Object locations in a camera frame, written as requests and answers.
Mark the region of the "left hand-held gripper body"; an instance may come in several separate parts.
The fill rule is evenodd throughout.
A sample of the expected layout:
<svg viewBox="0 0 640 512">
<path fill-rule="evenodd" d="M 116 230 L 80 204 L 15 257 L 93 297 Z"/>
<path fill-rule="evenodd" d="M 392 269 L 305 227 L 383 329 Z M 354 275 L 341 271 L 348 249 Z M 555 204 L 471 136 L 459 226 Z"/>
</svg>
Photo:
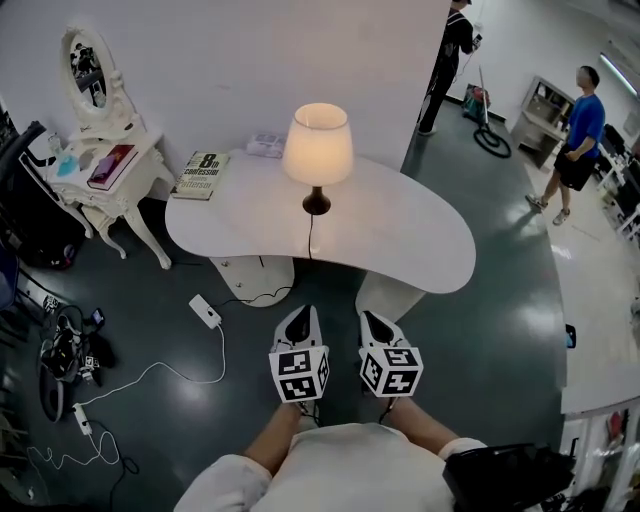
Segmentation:
<svg viewBox="0 0 640 512">
<path fill-rule="evenodd" d="M 320 399 L 329 378 L 329 347 L 281 351 L 269 354 L 271 374 L 283 403 Z"/>
</svg>

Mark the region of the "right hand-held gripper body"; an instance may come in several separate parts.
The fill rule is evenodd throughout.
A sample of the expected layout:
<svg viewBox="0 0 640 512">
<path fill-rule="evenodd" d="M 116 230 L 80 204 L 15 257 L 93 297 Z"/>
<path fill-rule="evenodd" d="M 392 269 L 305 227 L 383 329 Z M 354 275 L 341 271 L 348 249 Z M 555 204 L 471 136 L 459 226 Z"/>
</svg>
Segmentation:
<svg viewBox="0 0 640 512">
<path fill-rule="evenodd" d="M 424 365 L 415 347 L 360 348 L 360 378 L 366 391 L 378 398 L 412 397 Z"/>
</svg>

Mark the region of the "table lamp with cream shade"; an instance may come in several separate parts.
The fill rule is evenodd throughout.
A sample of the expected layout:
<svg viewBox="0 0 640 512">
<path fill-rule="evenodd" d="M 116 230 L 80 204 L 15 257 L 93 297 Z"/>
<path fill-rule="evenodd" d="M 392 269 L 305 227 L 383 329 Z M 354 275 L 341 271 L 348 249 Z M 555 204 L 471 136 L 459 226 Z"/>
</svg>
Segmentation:
<svg viewBox="0 0 640 512">
<path fill-rule="evenodd" d="M 311 188 L 302 201 L 303 209 L 312 216 L 326 214 L 331 201 L 323 188 L 341 183 L 353 169 L 347 113 L 329 103 L 299 107 L 289 127 L 282 163 L 290 178 Z"/>
</svg>

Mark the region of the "black shoulder bag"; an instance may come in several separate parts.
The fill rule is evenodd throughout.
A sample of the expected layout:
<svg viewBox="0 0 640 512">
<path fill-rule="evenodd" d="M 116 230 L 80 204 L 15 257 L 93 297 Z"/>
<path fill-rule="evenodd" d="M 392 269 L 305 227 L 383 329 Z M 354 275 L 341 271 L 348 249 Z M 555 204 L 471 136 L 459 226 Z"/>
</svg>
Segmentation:
<svg viewBox="0 0 640 512">
<path fill-rule="evenodd" d="M 525 512 L 564 491 L 574 466 L 548 446 L 515 444 L 453 454 L 443 478 L 454 512 Z"/>
</svg>

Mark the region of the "person's right forearm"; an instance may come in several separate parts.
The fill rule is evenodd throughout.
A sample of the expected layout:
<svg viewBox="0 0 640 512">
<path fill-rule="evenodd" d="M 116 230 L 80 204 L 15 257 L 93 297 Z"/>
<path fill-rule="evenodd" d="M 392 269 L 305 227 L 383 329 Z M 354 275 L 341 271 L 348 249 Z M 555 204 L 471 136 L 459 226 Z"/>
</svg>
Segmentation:
<svg viewBox="0 0 640 512">
<path fill-rule="evenodd" d="M 388 408 L 386 418 L 389 424 L 404 434 L 411 443 L 435 455 L 459 438 L 409 397 L 392 398 Z"/>
</svg>

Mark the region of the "person's left forearm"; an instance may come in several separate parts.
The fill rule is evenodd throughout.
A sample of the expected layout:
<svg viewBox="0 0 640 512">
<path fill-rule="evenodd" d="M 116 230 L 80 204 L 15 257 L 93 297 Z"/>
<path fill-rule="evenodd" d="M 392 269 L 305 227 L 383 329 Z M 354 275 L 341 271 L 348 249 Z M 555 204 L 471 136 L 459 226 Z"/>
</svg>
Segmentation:
<svg viewBox="0 0 640 512">
<path fill-rule="evenodd" d="M 318 426 L 318 422 L 298 405 L 281 404 L 243 456 L 275 476 L 289 453 L 294 436 Z"/>
</svg>

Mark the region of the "large white power strip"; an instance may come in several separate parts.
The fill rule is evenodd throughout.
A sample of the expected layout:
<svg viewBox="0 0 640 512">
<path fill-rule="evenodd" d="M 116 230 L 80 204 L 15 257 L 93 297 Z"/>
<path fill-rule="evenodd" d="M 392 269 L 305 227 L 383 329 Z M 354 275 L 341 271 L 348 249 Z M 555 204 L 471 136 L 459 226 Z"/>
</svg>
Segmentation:
<svg viewBox="0 0 640 512">
<path fill-rule="evenodd" d="M 209 329 L 213 330 L 221 325 L 221 316 L 200 294 L 189 301 L 189 306 Z"/>
</svg>

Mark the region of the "white curved vanity desk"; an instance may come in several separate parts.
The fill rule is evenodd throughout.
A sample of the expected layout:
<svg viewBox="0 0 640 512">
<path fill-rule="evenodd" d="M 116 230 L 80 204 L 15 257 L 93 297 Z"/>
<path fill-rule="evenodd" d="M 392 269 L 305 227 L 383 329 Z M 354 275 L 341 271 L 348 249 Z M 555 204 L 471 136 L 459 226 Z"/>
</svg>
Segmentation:
<svg viewBox="0 0 640 512">
<path fill-rule="evenodd" d="M 213 263 L 237 302 L 256 308 L 293 289 L 297 258 L 363 270 L 355 308 L 391 320 L 424 295 L 456 292 L 471 279 L 470 228 L 414 179 L 360 157 L 327 189 L 326 214 L 304 211 L 307 193 L 278 160 L 235 150 L 208 201 L 168 201 L 166 228 L 180 248 Z"/>
</svg>

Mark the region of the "thick paperback book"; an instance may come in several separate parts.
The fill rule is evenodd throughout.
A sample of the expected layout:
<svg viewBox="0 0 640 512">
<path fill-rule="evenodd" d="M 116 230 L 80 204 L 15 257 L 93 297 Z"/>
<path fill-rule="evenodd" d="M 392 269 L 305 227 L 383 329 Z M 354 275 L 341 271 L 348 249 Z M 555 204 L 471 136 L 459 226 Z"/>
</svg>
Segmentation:
<svg viewBox="0 0 640 512">
<path fill-rule="evenodd" d="M 170 196 L 175 199 L 208 201 L 229 160 L 227 153 L 195 152 L 174 184 Z"/>
</svg>

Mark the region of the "white storage rack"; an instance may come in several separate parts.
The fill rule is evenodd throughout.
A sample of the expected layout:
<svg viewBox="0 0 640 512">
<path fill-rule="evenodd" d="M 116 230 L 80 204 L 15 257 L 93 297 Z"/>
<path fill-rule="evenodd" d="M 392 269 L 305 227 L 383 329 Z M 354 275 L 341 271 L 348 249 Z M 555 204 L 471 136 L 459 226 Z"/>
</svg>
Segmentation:
<svg viewBox="0 0 640 512">
<path fill-rule="evenodd" d="M 575 461 L 566 509 L 640 512 L 640 366 L 567 385 L 561 413 L 560 452 Z"/>
</svg>

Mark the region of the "white carved dressing table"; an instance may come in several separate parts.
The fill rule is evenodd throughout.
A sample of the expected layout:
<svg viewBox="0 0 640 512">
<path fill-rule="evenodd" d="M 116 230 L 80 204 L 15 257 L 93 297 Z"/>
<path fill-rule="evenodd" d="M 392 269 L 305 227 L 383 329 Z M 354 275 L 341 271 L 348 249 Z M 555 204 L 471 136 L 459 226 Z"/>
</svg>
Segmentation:
<svg viewBox="0 0 640 512">
<path fill-rule="evenodd" d="M 87 180 L 99 160 L 117 143 L 104 135 L 95 137 L 89 133 L 78 133 L 65 148 L 65 153 L 79 158 L 89 152 L 91 160 L 87 168 L 75 168 L 69 175 L 61 177 L 58 175 L 58 166 L 53 164 L 46 171 L 46 182 L 57 196 L 59 206 L 82 224 L 86 237 L 99 234 L 108 246 L 125 258 L 124 249 L 108 233 L 109 227 L 122 218 L 156 255 L 160 266 L 168 270 L 172 265 L 171 259 L 147 227 L 138 207 L 139 202 L 150 194 L 156 181 L 164 181 L 168 189 L 175 183 L 157 148 L 161 138 L 162 132 L 156 128 L 132 131 L 122 143 L 134 147 L 134 157 L 111 188 L 102 191 L 89 187 Z"/>
</svg>

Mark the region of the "small white power strip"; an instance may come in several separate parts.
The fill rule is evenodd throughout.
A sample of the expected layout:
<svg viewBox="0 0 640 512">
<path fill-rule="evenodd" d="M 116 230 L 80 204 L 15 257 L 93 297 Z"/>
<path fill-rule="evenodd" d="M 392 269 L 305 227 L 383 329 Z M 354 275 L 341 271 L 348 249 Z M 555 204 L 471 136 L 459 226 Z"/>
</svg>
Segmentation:
<svg viewBox="0 0 640 512">
<path fill-rule="evenodd" d="M 92 434 L 92 427 L 87 419 L 83 406 L 80 403 L 75 403 L 72 411 L 82 434 L 84 436 L 90 436 Z"/>
</svg>

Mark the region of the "red hardcover book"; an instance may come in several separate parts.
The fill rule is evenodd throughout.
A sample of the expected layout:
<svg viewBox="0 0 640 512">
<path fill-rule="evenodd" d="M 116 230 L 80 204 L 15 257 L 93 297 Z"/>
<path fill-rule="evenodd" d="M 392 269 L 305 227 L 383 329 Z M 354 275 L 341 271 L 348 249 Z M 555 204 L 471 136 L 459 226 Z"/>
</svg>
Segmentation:
<svg viewBox="0 0 640 512">
<path fill-rule="evenodd" d="M 138 154 L 134 145 L 116 145 L 103 157 L 87 180 L 91 189 L 107 191 Z"/>
</svg>

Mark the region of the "grey shelf cabinet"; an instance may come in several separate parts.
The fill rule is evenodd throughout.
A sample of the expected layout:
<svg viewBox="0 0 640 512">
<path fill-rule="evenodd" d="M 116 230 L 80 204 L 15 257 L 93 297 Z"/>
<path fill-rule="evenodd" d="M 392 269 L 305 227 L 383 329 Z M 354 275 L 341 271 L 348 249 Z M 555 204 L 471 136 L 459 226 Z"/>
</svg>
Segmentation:
<svg viewBox="0 0 640 512">
<path fill-rule="evenodd" d="M 535 76 L 511 130 L 516 149 L 523 148 L 541 168 L 568 133 L 575 101 L 546 79 Z"/>
</svg>

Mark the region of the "oval white framed mirror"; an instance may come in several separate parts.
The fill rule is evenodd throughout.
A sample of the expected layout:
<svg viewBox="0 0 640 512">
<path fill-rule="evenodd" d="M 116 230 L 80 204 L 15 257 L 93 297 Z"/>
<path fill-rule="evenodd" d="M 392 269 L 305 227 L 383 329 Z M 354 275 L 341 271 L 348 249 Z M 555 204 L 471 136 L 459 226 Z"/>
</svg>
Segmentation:
<svg viewBox="0 0 640 512">
<path fill-rule="evenodd" d="M 77 128 L 73 140 L 124 141 L 144 130 L 105 41 L 89 26 L 71 24 L 61 39 L 63 89 Z"/>
</svg>

